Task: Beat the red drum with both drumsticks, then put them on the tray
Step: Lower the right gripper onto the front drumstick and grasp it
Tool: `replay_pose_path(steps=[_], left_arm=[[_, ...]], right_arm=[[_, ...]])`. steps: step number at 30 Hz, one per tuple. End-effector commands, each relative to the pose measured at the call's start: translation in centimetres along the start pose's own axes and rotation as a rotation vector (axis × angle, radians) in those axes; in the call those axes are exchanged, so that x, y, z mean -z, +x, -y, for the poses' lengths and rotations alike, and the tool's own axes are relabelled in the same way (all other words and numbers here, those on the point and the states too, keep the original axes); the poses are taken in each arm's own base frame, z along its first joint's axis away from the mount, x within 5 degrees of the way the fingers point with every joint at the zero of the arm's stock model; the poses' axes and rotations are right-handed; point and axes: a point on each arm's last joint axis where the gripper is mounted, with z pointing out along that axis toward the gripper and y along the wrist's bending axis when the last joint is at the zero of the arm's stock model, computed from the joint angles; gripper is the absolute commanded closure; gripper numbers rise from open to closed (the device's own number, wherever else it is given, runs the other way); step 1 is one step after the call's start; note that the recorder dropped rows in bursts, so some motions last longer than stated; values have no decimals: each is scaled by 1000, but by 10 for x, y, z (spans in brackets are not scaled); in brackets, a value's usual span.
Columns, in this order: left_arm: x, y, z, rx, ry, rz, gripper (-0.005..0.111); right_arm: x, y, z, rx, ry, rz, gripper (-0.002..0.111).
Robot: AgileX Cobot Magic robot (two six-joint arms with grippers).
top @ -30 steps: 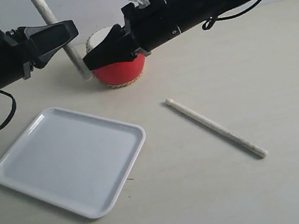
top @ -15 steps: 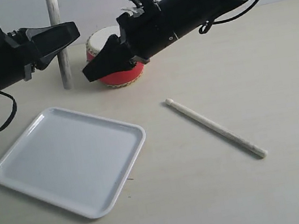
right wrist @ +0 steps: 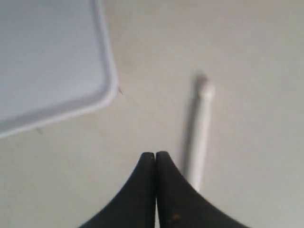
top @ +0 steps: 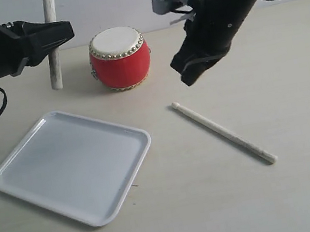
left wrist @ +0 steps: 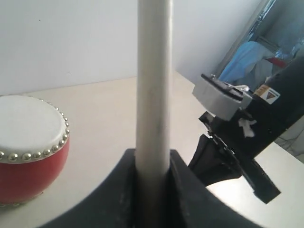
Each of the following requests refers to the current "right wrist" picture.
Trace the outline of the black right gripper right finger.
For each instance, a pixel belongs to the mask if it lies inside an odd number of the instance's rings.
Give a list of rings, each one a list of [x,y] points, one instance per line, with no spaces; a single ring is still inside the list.
[[[204,199],[179,172],[168,152],[157,152],[156,199],[161,228],[244,228]]]

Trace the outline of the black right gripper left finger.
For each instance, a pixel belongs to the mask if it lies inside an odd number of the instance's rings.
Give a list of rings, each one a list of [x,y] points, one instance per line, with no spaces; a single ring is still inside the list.
[[[153,228],[155,226],[155,155],[141,154],[115,197],[82,228]]]

